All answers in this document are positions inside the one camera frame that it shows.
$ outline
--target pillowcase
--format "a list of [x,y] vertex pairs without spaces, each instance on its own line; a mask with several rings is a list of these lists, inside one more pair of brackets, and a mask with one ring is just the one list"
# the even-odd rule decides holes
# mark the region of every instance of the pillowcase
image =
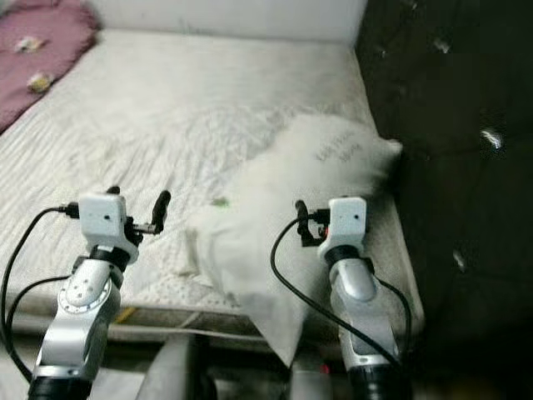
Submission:
[[[331,198],[376,195],[400,154],[400,143],[379,138],[366,125],[300,115],[242,166],[222,198],[189,219],[193,270],[237,301],[287,366],[307,309],[271,272],[276,236],[296,217],[299,199],[313,209],[327,207]],[[327,268],[316,248],[301,247],[296,228],[278,248],[276,263],[304,293],[320,297],[326,291]]]

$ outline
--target pink blanket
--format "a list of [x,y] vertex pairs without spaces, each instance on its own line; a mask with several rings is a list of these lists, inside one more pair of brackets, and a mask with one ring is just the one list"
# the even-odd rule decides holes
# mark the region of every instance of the pink blanket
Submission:
[[[0,17],[0,134],[42,94],[27,88],[36,73],[59,79],[95,43],[97,20],[79,0],[17,0]],[[44,40],[19,53],[25,37]]]

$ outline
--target dark surface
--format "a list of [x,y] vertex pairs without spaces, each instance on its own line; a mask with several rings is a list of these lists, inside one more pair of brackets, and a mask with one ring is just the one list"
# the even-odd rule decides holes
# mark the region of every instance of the dark surface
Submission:
[[533,9],[407,3],[369,2],[357,55],[380,135],[405,145],[396,203],[427,322],[416,357],[503,368],[531,348]]

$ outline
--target white wall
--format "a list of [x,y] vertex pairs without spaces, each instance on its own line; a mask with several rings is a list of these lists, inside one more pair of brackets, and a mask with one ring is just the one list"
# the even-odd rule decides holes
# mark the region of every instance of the white wall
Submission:
[[89,0],[111,28],[354,43],[366,0]]

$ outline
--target mattress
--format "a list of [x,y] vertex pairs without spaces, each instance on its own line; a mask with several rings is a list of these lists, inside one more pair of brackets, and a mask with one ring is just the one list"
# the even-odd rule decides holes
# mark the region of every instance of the mattress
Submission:
[[[350,48],[105,29],[0,137],[0,260],[45,207],[118,184],[128,215],[142,223],[167,189],[165,232],[145,238],[125,273],[122,304],[137,309],[126,325],[255,334],[238,305],[191,275],[184,227],[298,113],[374,127]],[[385,196],[374,204],[369,251],[381,277],[407,293],[420,329],[423,312],[394,202]],[[84,253],[78,222],[46,216],[20,253],[10,296],[68,273]],[[37,288],[22,310],[53,315],[56,294],[57,285]],[[401,315],[399,305],[392,315]],[[117,337],[131,335],[122,329]]]

